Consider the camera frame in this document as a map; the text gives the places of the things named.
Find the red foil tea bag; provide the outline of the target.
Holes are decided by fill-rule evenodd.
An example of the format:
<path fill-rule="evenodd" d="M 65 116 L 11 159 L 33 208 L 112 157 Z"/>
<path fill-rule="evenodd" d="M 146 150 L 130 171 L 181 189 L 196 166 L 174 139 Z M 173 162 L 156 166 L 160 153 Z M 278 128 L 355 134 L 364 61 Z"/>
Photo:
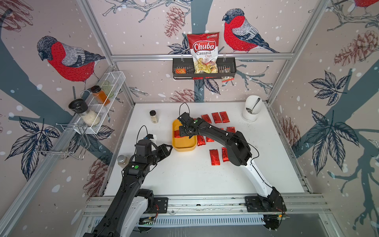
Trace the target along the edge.
<path fill-rule="evenodd" d="M 212 113 L 212 118 L 213 118 L 215 123 L 222 123 L 223 122 L 222 118 L 218 112 Z"/>
<path fill-rule="evenodd" d="M 198 135 L 197 136 L 197 145 L 198 146 L 203 146 L 205 144 L 206 144 L 206 141 L 205 141 L 204 137 L 201 136 L 201 135 Z"/>
<path fill-rule="evenodd" d="M 212 123 L 212 120 L 211 120 L 211 118 L 209 117 L 208 114 L 206 114 L 206 115 L 202 115 L 201 118 L 202 118 L 205 122 L 207 122 L 207 123 L 209 123 L 209 124 Z"/>
<path fill-rule="evenodd" d="M 223 162 L 229 162 L 229 156 L 228 156 L 228 150 L 226 147 L 223 147 L 222 148 L 222 159 L 223 159 Z"/>
<path fill-rule="evenodd" d="M 208 143 L 208 142 L 214 142 L 214 140 L 211 139 L 211 138 L 209 138 L 209 137 L 206 137 L 206 142 L 207 142 L 207 143 Z"/>
<path fill-rule="evenodd" d="M 235 127 L 227 127 L 228 132 L 236 133 Z"/>
<path fill-rule="evenodd" d="M 212 149 L 212 150 L 209 150 L 209 153 L 210 153 L 211 165 L 212 166 L 219 166 L 221 163 L 220 163 L 218 150 Z"/>
<path fill-rule="evenodd" d="M 222 123 L 228 123 L 230 122 L 229 116 L 226 111 L 220 112 L 220 117 L 222 119 Z"/>
<path fill-rule="evenodd" d="M 181 133 L 180 133 L 180 130 L 175 130 L 174 131 L 174 138 L 181 138 Z"/>

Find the yellow plastic storage box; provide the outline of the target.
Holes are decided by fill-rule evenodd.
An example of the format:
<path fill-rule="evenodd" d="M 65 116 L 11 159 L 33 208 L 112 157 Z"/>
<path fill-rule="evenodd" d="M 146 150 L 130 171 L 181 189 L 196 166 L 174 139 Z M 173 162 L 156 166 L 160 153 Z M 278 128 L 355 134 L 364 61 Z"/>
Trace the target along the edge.
<path fill-rule="evenodd" d="M 192 138 L 189 138 L 188 136 L 174 138 L 174 131 L 178 130 L 180 125 L 181 123 L 177 119 L 172 123 L 172 146 L 178 152 L 193 151 L 197 146 L 196 136 L 193 136 Z"/>

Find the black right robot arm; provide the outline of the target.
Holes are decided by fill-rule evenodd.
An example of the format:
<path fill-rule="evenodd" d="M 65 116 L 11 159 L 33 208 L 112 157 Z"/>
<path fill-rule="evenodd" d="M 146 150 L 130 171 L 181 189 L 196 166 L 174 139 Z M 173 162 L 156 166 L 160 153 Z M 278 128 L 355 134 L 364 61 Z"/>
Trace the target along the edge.
<path fill-rule="evenodd" d="M 230 162 L 240 167 L 254 185 L 257 196 L 250 206 L 253 210 L 263 212 L 287 211 L 281 193 L 272 186 L 257 168 L 249 144 L 240 132 L 228 132 L 209 124 L 202 118 L 194 119 L 184 112 L 178 117 L 181 123 L 179 132 L 181 136 L 189 138 L 197 135 L 206 136 L 220 143 L 227 149 Z"/>

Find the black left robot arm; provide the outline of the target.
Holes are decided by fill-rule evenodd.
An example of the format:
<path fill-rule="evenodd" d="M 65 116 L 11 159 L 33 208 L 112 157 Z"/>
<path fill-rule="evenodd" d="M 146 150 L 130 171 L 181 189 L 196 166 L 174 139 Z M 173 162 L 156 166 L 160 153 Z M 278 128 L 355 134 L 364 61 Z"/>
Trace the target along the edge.
<path fill-rule="evenodd" d="M 121 185 L 106 214 L 85 237 L 129 237 L 140 217 L 154 207 L 152 190 L 141 186 L 151 166 L 170 156 L 173 147 L 157 146 L 149 136 L 139 140 L 128 165 L 122 170 Z"/>

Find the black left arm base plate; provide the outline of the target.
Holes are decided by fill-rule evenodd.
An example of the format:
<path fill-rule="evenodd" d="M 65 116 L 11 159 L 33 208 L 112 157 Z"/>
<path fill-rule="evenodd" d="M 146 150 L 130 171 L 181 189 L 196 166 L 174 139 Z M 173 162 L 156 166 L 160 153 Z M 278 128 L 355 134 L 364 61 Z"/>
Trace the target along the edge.
<path fill-rule="evenodd" d="M 167 213 L 168 197 L 155 197 L 153 190 L 140 189 L 137 192 L 137 197 L 144 197 L 148 201 L 148 207 L 145 213 L 161 214 Z"/>

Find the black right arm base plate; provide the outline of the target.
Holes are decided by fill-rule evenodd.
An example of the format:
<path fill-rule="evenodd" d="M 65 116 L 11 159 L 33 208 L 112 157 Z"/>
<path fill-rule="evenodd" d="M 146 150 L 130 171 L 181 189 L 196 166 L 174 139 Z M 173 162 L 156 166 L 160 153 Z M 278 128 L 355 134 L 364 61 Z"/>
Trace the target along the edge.
<path fill-rule="evenodd" d="M 281 193 L 275 188 L 272 188 L 268 197 L 246 196 L 244 198 L 245 206 L 248 212 L 286 212 L 287 208 Z"/>

